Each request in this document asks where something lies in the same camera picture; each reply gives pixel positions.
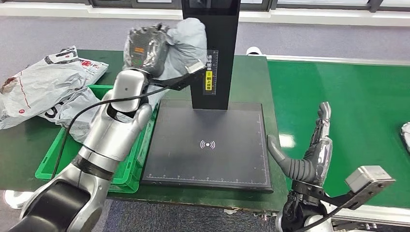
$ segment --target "sticker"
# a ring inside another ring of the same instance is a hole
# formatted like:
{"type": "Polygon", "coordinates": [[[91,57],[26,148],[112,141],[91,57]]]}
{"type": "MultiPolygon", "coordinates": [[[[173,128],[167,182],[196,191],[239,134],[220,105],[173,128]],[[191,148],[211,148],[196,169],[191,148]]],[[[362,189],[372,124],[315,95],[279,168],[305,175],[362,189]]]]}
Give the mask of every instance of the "sticker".
{"type": "Polygon", "coordinates": [[[205,90],[206,91],[212,91],[212,71],[206,71],[205,90]]]}
{"type": "Polygon", "coordinates": [[[204,95],[217,94],[218,50],[208,50],[204,80],[204,95]]]}

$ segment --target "green plastic crate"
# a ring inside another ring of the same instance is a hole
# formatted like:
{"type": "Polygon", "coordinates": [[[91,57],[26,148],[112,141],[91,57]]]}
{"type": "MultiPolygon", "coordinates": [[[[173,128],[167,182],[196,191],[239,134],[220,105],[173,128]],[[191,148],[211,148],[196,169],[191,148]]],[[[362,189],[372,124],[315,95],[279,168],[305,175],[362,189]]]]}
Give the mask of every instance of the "green plastic crate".
{"type": "MultiPolygon", "coordinates": [[[[112,86],[99,85],[90,85],[89,87],[99,99],[101,99],[107,91],[113,88],[112,86]]],[[[148,152],[156,116],[157,110],[154,111],[147,126],[141,131],[140,135],[135,140],[130,154],[123,162],[119,164],[118,169],[114,174],[109,192],[135,193],[138,190],[142,168],[148,152]]],[[[51,179],[64,133],[65,129],[61,129],[58,133],[56,139],[50,146],[35,173],[36,178],[43,180],[51,179]]],[[[59,166],[57,168],[57,173],[61,172],[61,170],[63,170],[71,162],[71,160],[77,155],[81,146],[82,145],[76,142],[71,136],[68,136],[59,166]]]]}

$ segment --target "black cable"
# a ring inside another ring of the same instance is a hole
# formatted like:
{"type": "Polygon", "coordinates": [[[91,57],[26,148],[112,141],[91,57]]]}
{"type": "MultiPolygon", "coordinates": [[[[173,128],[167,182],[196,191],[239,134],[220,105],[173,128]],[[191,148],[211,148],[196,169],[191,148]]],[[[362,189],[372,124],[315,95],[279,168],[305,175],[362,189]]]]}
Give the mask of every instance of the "black cable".
{"type": "Polygon", "coordinates": [[[150,92],[150,93],[145,93],[145,94],[142,94],[142,95],[139,95],[139,96],[101,101],[101,102],[99,102],[99,103],[93,104],[93,105],[91,105],[91,106],[85,108],[84,110],[82,110],[82,111],[80,111],[78,114],[76,114],[76,115],[73,117],[72,121],[70,122],[70,124],[68,125],[68,128],[66,129],[66,131],[65,131],[65,133],[64,133],[64,137],[63,137],[63,140],[62,140],[62,143],[61,143],[61,148],[60,148],[59,156],[57,157],[57,161],[56,161],[56,164],[55,164],[55,166],[54,166],[53,173],[51,174],[51,179],[53,179],[53,178],[56,176],[57,168],[59,167],[59,163],[60,163],[60,160],[61,160],[61,156],[63,155],[63,151],[64,151],[64,145],[65,145],[65,142],[67,141],[67,137],[68,137],[68,135],[69,135],[70,129],[71,129],[71,127],[73,126],[75,120],[76,120],[78,117],[80,117],[85,111],[87,111],[87,110],[89,110],[89,109],[91,109],[91,108],[94,108],[94,107],[96,107],[96,106],[104,105],[104,104],[108,104],[108,103],[113,103],[113,102],[125,102],[125,101],[135,100],[135,99],[138,99],[138,98],[144,98],[144,97],[147,97],[147,96],[150,96],[150,95],[153,95],[153,94],[162,92],[162,91],[167,90],[167,89],[169,89],[169,87],[163,87],[163,88],[157,89],[157,90],[155,90],[155,91],[152,91],[152,92],[150,92]]]}
{"type": "Polygon", "coordinates": [[[330,212],[329,214],[327,214],[326,216],[324,216],[323,218],[321,218],[320,220],[317,220],[315,222],[313,222],[310,225],[307,225],[305,227],[302,227],[298,230],[295,230],[293,232],[304,232],[307,231],[309,229],[312,229],[313,227],[325,222],[326,220],[328,220],[330,217],[332,217],[333,215],[337,214],[340,210],[342,210],[342,207],[337,207],[336,209],[334,209],[332,212],[330,212]]]}

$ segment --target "plastic mailer bag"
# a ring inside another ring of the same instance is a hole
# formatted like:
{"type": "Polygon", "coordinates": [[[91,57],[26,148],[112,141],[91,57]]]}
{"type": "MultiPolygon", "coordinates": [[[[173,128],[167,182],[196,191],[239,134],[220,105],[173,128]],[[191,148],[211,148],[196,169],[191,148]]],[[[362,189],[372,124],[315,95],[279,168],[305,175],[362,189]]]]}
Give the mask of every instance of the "plastic mailer bag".
{"type": "Polygon", "coordinates": [[[0,129],[20,124],[82,89],[87,73],[76,48],[69,47],[0,84],[0,129]]]}

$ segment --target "table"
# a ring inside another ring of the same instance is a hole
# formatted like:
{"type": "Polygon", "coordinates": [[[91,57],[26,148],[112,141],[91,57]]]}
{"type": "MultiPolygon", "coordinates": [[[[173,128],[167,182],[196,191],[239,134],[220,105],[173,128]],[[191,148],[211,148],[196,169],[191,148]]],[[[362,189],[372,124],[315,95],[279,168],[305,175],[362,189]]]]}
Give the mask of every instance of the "table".
{"type": "MultiPolygon", "coordinates": [[[[110,66],[106,74],[96,83],[112,85],[122,68],[121,51],[79,50],[82,58],[98,60],[110,66]]],[[[190,90],[170,91],[168,99],[189,100],[190,90]]],[[[269,71],[265,57],[235,56],[230,92],[232,102],[260,102],[263,105],[267,134],[278,134],[270,88],[269,71]]],[[[59,127],[35,117],[16,127],[0,130],[0,189],[18,191],[35,190],[43,181],[34,173],[59,131],[59,127]]],[[[109,198],[127,201],[148,201],[212,206],[227,209],[277,212],[286,202],[285,177],[269,157],[269,166],[274,193],[242,192],[237,190],[175,188],[144,186],[134,194],[109,193],[109,198]]]]}

